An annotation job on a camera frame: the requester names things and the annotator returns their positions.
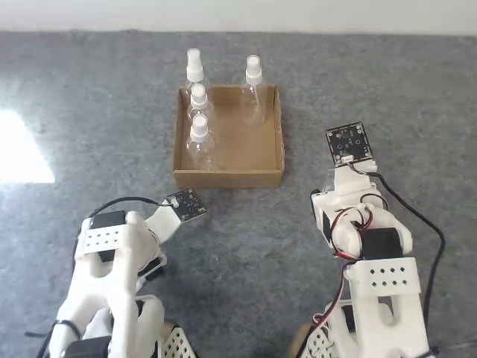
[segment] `clear plastic bottle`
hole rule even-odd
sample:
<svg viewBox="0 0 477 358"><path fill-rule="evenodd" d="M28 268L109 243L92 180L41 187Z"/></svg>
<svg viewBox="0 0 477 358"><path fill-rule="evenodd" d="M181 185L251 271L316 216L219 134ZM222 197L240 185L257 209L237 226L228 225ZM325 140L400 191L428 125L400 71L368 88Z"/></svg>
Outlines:
<svg viewBox="0 0 477 358"><path fill-rule="evenodd" d="M191 95L192 86L194 84L203 84L209 86L206 77L203 75L202 60L200 58L200 50L198 48L190 48L187 51L187 96Z"/></svg>
<svg viewBox="0 0 477 358"><path fill-rule="evenodd" d="M241 115L249 126L260 126L266 120L267 86L263 81L260 57L251 55L247 58L245 84L241 88Z"/></svg>
<svg viewBox="0 0 477 358"><path fill-rule="evenodd" d="M197 114L207 117L207 124L210 127L215 123L215 108L207 96L206 87L202 84L194 84L191 89L191 104L187 110L187 118L192 123L192 119Z"/></svg>
<svg viewBox="0 0 477 358"><path fill-rule="evenodd" d="M205 115L197 114L194 117L186 147L192 160L193 169L219 169L217 145L207 125Z"/></svg>

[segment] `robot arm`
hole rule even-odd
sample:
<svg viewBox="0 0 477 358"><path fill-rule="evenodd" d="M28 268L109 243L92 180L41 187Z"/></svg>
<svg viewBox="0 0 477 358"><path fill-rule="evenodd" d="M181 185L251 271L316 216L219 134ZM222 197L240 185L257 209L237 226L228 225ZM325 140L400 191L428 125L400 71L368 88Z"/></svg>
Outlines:
<svg viewBox="0 0 477 358"><path fill-rule="evenodd" d="M308 357L415 358L429 351L411 232L387 208L365 173L377 171L362 123L326 132L334 190L315 190L318 230L343 267L335 300L318 314L299 354ZM351 299L341 300L345 281Z"/></svg>
<svg viewBox="0 0 477 358"><path fill-rule="evenodd" d="M190 189L165 198L148 220L124 211L85 219L68 297L52 331L50 357L90 357L92 352L98 354L95 357L161 354L162 303L150 295L138 298L136 291L164 265L160 244L183 222L205 212Z"/></svg>

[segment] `white spray nozzle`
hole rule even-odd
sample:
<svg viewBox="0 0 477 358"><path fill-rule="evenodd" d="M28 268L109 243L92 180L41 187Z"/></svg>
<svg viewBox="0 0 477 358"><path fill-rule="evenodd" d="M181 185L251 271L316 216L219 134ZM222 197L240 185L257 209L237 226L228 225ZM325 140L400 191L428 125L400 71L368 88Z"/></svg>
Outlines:
<svg viewBox="0 0 477 358"><path fill-rule="evenodd" d="M207 127L207 117L203 114L196 114L192 120L191 126L191 138L195 142L203 142L207 134L209 133L209 128Z"/></svg>
<svg viewBox="0 0 477 358"><path fill-rule="evenodd" d="M262 82L262 67L260 66L260 57L254 54L247 57L245 80L249 85L252 86L256 86Z"/></svg>
<svg viewBox="0 0 477 358"><path fill-rule="evenodd" d="M190 48L187 51L187 79L192 83L203 80L203 67L200 60L200 51L197 48Z"/></svg>
<svg viewBox="0 0 477 358"><path fill-rule="evenodd" d="M203 84L194 84L191 88L191 104L193 108L203 109L207 104L206 87Z"/></svg>

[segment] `gray floor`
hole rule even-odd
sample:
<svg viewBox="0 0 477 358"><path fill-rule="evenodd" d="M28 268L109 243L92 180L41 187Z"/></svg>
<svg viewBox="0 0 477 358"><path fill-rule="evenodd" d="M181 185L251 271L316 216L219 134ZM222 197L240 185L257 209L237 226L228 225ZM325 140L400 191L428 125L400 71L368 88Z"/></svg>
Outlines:
<svg viewBox="0 0 477 358"><path fill-rule="evenodd" d="M199 190L209 218L164 246L166 273L145 288L200 355L285 357L300 324L331 300L339 262L315 229L309 193L332 167L323 130L359 119L391 186L448 236L431 342L477 337L476 39L1 33L0 110L25 121L55 181L0 186L0 356L36 353L40 341L23 333L54 319L88 212L176 190L173 121L189 47L203 50L214 83L262 56L280 86L286 150L279 189ZM395 201L391 209L414 234L424 284L438 238Z"/></svg>

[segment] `black circuit board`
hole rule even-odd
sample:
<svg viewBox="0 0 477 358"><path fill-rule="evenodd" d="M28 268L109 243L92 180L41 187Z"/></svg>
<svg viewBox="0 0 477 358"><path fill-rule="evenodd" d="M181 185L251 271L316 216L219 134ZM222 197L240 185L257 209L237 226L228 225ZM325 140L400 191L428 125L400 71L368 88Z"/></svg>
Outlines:
<svg viewBox="0 0 477 358"><path fill-rule="evenodd" d="M328 129L326 139L336 168L348 163L373 159L373 152L362 122Z"/></svg>
<svg viewBox="0 0 477 358"><path fill-rule="evenodd" d="M207 211L207 208L192 189L170 194L165 199L171 205L181 222L192 220L205 214Z"/></svg>

